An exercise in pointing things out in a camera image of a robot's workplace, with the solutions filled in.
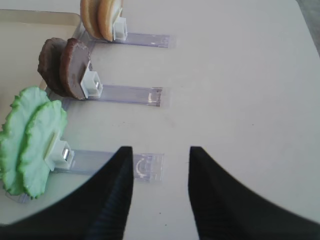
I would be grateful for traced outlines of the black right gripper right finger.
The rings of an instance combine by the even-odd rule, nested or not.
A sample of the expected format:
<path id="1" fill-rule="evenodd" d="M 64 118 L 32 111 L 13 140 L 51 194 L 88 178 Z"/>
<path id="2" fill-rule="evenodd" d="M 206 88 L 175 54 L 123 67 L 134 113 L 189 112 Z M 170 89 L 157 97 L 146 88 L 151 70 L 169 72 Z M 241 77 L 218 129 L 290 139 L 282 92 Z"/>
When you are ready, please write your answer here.
<path id="1" fill-rule="evenodd" d="M 320 225 L 256 194 L 202 147 L 189 151 L 188 195 L 201 240 L 318 240 Z"/>

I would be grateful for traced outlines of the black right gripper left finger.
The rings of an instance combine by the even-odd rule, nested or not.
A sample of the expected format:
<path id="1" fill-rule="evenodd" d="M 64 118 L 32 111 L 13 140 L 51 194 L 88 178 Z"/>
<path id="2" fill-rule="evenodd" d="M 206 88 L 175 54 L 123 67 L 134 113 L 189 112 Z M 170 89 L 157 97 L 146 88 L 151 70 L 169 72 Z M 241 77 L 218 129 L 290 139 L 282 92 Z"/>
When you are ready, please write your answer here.
<path id="1" fill-rule="evenodd" d="M 2 240 L 121 240 L 134 186 L 133 149 L 122 146 L 87 182 L 44 210 L 0 229 Z"/>

